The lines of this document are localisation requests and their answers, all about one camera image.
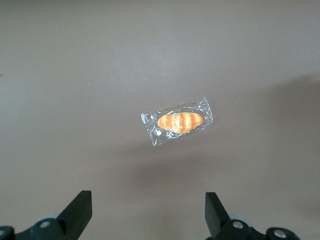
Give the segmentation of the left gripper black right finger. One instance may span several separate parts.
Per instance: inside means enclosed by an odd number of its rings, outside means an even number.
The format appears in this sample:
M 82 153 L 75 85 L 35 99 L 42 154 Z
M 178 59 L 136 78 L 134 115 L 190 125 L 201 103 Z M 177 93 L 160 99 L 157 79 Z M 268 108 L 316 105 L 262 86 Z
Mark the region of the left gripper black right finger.
M 266 235 L 255 230 L 248 219 L 230 216 L 215 192 L 205 194 L 205 221 L 210 240 L 266 240 Z

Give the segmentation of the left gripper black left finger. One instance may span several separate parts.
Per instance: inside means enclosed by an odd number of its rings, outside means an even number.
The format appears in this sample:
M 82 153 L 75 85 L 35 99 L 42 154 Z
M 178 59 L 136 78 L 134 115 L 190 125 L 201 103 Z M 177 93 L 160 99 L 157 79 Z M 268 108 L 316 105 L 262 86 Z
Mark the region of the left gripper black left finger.
M 55 218 L 44 218 L 15 235 L 16 240 L 77 240 L 92 218 L 92 192 L 82 190 Z

